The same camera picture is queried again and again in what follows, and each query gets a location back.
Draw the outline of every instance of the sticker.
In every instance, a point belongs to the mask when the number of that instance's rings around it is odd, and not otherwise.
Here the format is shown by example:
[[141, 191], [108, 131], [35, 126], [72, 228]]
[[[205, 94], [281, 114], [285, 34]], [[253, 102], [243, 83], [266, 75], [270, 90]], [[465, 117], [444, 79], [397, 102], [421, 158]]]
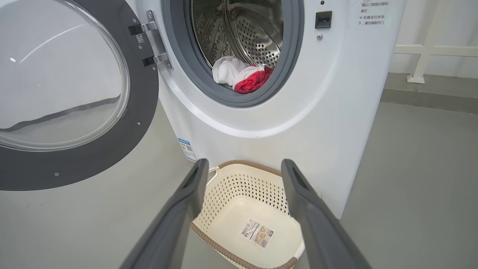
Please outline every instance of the sticker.
[[392, 0], [361, 0], [358, 3], [358, 21], [361, 27], [385, 25]]
[[139, 45], [142, 45], [142, 44], [145, 43], [143, 34], [137, 34], [137, 35], [136, 35], [136, 40], [138, 40], [138, 44], [139, 44]]
[[267, 226], [261, 225], [253, 219], [249, 219], [240, 233], [241, 236], [249, 239], [249, 241], [254, 242], [256, 245], [262, 248], [266, 248], [273, 234], [273, 230]]
[[181, 138], [178, 138], [178, 140], [179, 140], [179, 144], [183, 148], [184, 155], [186, 155], [186, 158], [188, 160], [196, 162], [197, 161], [196, 154], [194, 154], [193, 147], [191, 147], [191, 144], [188, 141], [183, 140]]

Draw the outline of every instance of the washing machine door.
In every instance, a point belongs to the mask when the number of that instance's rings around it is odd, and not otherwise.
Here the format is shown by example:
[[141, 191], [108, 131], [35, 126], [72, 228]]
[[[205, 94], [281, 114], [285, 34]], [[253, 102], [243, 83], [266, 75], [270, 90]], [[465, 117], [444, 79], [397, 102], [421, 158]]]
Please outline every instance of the washing machine door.
[[0, 3], [0, 190], [89, 178], [139, 143], [158, 73], [138, 23], [123, 0]]

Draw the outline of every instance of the brown basket rim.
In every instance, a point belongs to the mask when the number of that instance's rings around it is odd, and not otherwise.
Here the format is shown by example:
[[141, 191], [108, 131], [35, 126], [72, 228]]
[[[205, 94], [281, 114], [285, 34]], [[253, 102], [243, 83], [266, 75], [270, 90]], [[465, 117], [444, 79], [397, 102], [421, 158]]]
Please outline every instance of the brown basket rim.
[[[260, 169], [260, 170], [264, 170], [266, 172], [272, 173], [272, 174], [277, 175], [279, 177], [281, 176], [281, 172], [278, 171], [278, 170], [275, 170], [273, 168], [267, 167], [267, 166], [262, 165], [262, 164], [258, 164], [258, 163], [254, 163], [254, 162], [250, 162], [250, 161], [244, 161], [244, 160], [227, 161], [227, 162], [224, 162], [224, 163], [218, 165], [218, 167], [220, 169], [222, 169], [222, 168], [224, 168], [228, 165], [231, 165], [231, 164], [247, 165], [247, 166], [254, 167], [254, 168], [257, 168], [257, 169]], [[227, 251], [225, 248], [221, 247], [221, 245], [219, 245], [214, 240], [212, 240], [210, 237], [208, 237], [203, 231], [201, 231], [201, 229], [199, 229], [192, 222], [191, 222], [191, 229], [201, 239], [203, 239], [206, 243], [208, 243], [211, 247], [213, 247], [217, 252], [221, 253], [222, 255], [226, 256], [227, 258], [231, 259], [232, 261], [236, 262], [237, 264], [239, 264], [241, 266], [244, 266], [247, 269], [265, 269], [265, 268], [262, 268], [262, 267], [257, 267], [255, 265], [237, 257], [236, 255], [232, 254], [231, 252]], [[281, 265], [279, 267], [276, 267], [275, 269], [291, 269], [292, 267], [294, 267], [296, 262], [297, 262], [297, 258], [292, 257], [286, 263], [284, 263], [283, 265]]]

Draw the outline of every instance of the laundry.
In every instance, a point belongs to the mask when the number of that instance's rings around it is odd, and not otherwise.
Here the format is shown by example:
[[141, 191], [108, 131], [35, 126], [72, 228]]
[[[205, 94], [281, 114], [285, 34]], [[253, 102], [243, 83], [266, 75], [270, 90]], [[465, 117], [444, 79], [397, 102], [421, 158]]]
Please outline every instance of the laundry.
[[250, 93], [260, 88], [271, 76], [273, 68], [247, 66], [233, 56], [217, 60], [212, 67], [213, 79], [218, 84], [228, 84], [239, 93]]

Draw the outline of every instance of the beige plastic basket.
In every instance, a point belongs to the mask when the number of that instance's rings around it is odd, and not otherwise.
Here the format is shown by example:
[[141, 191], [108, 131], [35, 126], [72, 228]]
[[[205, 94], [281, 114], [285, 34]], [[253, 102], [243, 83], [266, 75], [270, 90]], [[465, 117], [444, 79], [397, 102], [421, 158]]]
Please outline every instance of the beige plastic basket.
[[238, 268], [292, 268], [304, 241], [289, 216], [281, 173], [241, 160], [213, 171], [193, 231]]

